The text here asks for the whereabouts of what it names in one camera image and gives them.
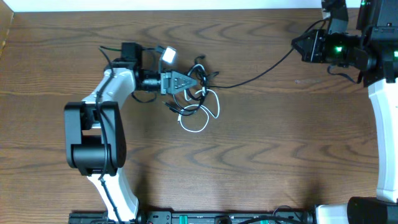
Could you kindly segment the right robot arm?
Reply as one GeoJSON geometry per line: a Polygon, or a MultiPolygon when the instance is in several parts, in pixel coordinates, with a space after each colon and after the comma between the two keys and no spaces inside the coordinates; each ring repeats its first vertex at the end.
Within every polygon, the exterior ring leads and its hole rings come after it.
{"type": "Polygon", "coordinates": [[[304,32],[291,41],[308,63],[354,67],[374,111],[379,158],[375,197],[351,197],[318,205],[314,223],[397,223],[397,1],[361,1],[356,28],[347,33],[345,1],[322,1],[326,29],[304,32]]]}

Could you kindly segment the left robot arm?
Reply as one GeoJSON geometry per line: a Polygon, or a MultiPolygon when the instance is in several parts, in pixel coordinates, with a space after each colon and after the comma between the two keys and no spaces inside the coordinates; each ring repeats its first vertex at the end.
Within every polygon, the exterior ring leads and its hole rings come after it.
{"type": "Polygon", "coordinates": [[[104,222],[147,221],[123,169],[127,149],[120,110],[124,102],[135,91],[174,95],[198,83],[175,70],[143,69],[146,50],[135,42],[122,43],[120,56],[107,61],[93,92],[64,107],[67,163],[98,190],[108,211],[104,222]]]}

